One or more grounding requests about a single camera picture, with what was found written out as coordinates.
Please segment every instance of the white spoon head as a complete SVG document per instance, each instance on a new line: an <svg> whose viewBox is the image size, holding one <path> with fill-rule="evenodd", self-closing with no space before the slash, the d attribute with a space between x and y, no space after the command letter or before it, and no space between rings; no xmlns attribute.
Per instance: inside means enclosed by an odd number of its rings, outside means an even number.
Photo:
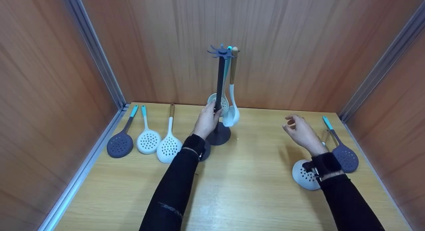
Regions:
<svg viewBox="0 0 425 231"><path fill-rule="evenodd" d="M153 154L161 142L161 136L156 131L145 129L136 141L137 149L143 154Z"/></svg>
<svg viewBox="0 0 425 231"><path fill-rule="evenodd" d="M233 125L236 125L239 121L239 109L237 107L234 107L235 109L235 117L233 118Z"/></svg>
<svg viewBox="0 0 425 231"><path fill-rule="evenodd" d="M208 98L207 103L210 103L212 100L217 99L217 94L211 94L211 96ZM229 101L227 100L226 96L221 97L221 108L223 109L223 112L221 113L221 116L224 116L229 111Z"/></svg>
<svg viewBox="0 0 425 231"><path fill-rule="evenodd" d="M182 142L171 134L167 135L158 145L156 155L162 163L171 163L181 149Z"/></svg>
<svg viewBox="0 0 425 231"><path fill-rule="evenodd" d="M235 125L234 119L235 119L235 107L230 106L227 114L225 116L223 116L223 125L225 127L231 127L231 126Z"/></svg>
<svg viewBox="0 0 425 231"><path fill-rule="evenodd" d="M317 190L320 189L319 183L314 177L313 172L306 172L302 167L302 164L308 162L308 160L299 160L293 166L293 179L301 187L308 190Z"/></svg>

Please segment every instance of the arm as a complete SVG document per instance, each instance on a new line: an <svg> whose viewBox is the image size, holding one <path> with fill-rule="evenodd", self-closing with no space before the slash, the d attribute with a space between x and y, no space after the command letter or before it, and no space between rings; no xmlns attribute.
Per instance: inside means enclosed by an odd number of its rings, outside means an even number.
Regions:
<svg viewBox="0 0 425 231"><path fill-rule="evenodd" d="M283 129L312 157L328 152L319 137L305 120L297 115L287 116ZM384 230L372 209L343 171L328 174L319 182L340 231Z"/></svg>
<svg viewBox="0 0 425 231"><path fill-rule="evenodd" d="M214 114L212 102L201 111L193 135L185 140L153 193L139 231L180 230L199 156L205 152L205 139L214 130L220 114L221 110Z"/></svg>

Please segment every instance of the black sleeve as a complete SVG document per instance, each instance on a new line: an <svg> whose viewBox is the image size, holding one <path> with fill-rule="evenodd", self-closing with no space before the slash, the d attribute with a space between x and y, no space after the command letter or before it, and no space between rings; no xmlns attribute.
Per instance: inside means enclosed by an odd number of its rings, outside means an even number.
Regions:
<svg viewBox="0 0 425 231"><path fill-rule="evenodd" d="M202 138L192 135L174 157L147 207L139 231L180 230L183 215L192 189L193 177L198 166L198 154L205 145Z"/></svg>
<svg viewBox="0 0 425 231"><path fill-rule="evenodd" d="M339 231L384 230L375 213L347 175L320 182Z"/></svg>

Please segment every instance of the hand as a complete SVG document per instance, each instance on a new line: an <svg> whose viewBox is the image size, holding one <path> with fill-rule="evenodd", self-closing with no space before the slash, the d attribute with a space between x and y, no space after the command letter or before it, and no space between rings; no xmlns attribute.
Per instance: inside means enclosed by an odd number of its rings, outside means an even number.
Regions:
<svg viewBox="0 0 425 231"><path fill-rule="evenodd" d="M193 134L200 136L202 139L206 139L207 136L214 130L217 125L218 119L223 111L220 109L214 114L215 100L208 103L201 111L193 129Z"/></svg>
<svg viewBox="0 0 425 231"><path fill-rule="evenodd" d="M294 142L307 149L311 156L327 152L313 128L302 117L292 114L285 117L285 119L288 120L288 123L287 125L282 125L283 129Z"/></svg>

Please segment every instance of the wooden table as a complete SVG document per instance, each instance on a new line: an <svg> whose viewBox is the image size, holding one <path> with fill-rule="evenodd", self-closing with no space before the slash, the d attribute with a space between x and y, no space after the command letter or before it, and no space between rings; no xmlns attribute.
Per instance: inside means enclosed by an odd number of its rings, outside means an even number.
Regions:
<svg viewBox="0 0 425 231"><path fill-rule="evenodd" d="M121 131L132 107L118 125ZM149 128L167 133L170 105L145 104ZM193 129L202 107L176 105L173 134L182 142ZM323 192L301 188L292 178L293 164L308 152L282 130L293 111L240 109L232 137L213 146L196 171L182 230L336 230ZM408 230L377 178L335 113L296 112L316 133L326 137L322 116L330 119L341 140L353 149L360 165L349 177L387 231ZM129 135L136 140L144 124L137 112ZM326 141L335 147L332 138ZM156 154L137 148L121 159L100 154L56 230L138 230L156 186L167 169Z"/></svg>

